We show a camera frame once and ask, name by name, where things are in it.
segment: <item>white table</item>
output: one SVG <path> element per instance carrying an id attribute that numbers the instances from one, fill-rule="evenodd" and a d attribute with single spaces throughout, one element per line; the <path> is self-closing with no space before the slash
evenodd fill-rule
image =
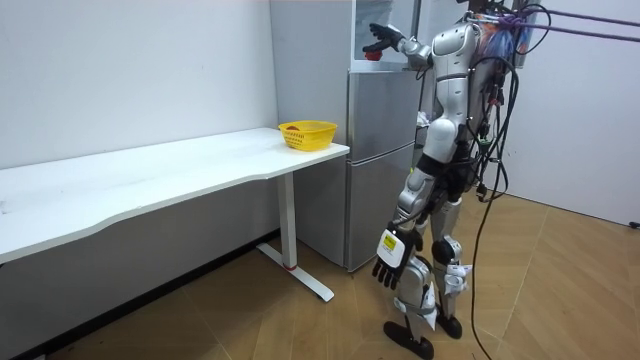
<path id="1" fill-rule="evenodd" d="M 260 128 L 0 170 L 0 264 L 165 206 L 278 177 L 283 254 L 267 244 L 258 248 L 329 301 L 333 292 L 296 266 L 292 172 L 348 152 L 336 144 L 297 151 L 279 131 Z"/>

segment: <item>humanoid robot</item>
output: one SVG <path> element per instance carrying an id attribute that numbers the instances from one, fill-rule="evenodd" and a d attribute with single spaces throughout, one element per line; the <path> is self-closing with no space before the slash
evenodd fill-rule
<path id="1" fill-rule="evenodd" d="M 405 315 L 405 325 L 387 322 L 385 333 L 421 358 L 431 359 L 433 347 L 422 337 L 424 323 L 434 327 L 437 322 L 452 338 L 462 336 L 455 316 L 456 296 L 466 288 L 465 277 L 471 267 L 461 265 L 462 247 L 452 231 L 461 196 L 474 184 L 477 161 L 471 156 L 473 139 L 487 126 L 481 116 L 482 94 L 501 87 L 505 72 L 490 60 L 470 70 L 478 58 L 482 31 L 468 22 L 438 34 L 431 46 L 407 39 L 391 26 L 371 24 L 371 31 L 379 42 L 363 51 L 392 47 L 405 54 L 416 69 L 433 67 L 436 99 L 442 107 L 442 114 L 430 123 L 423 154 L 400 193 L 393 221 L 382 235 L 373 270 L 384 286 L 397 288 L 394 304 Z M 473 83 L 469 85 L 472 71 Z M 429 218 L 433 263 L 417 254 L 422 251 Z"/>

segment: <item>refrigerator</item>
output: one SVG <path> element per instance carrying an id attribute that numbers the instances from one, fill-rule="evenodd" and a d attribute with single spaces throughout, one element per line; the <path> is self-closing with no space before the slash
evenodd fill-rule
<path id="1" fill-rule="evenodd" d="M 353 38 L 359 3 L 271 2 L 279 122 L 334 122 L 334 142 L 351 148 L 294 173 L 296 233 L 348 271 L 376 256 L 393 217 L 411 168 L 422 89 L 397 54 L 361 59 Z M 411 19 L 413 3 L 403 4 Z M 411 21 L 400 24 L 409 31 Z"/>

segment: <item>white wall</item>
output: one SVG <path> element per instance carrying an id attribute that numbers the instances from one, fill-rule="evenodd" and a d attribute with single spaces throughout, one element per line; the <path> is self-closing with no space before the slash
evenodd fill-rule
<path id="1" fill-rule="evenodd" d="M 0 32 L 0 169 L 277 124 L 266 1 L 0 0 Z M 276 229 L 274 194 L 248 183 L 6 264 L 0 359 Z"/>
<path id="2" fill-rule="evenodd" d="M 275 124 L 264 2 L 1 0 L 0 168 Z"/>
<path id="3" fill-rule="evenodd" d="M 545 5 L 630 21 L 640 11 L 625 0 Z M 559 16 L 553 25 L 640 37 Z M 506 151 L 511 194 L 622 224 L 640 219 L 638 59 L 640 44 L 562 33 L 528 56 Z"/>

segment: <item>yellow basket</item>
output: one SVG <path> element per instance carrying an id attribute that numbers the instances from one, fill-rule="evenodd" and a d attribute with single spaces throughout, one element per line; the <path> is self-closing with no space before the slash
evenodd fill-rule
<path id="1" fill-rule="evenodd" d="M 338 125 L 326 121 L 294 121 L 278 126 L 284 141 L 290 147 L 302 151 L 321 150 L 331 144 Z"/>

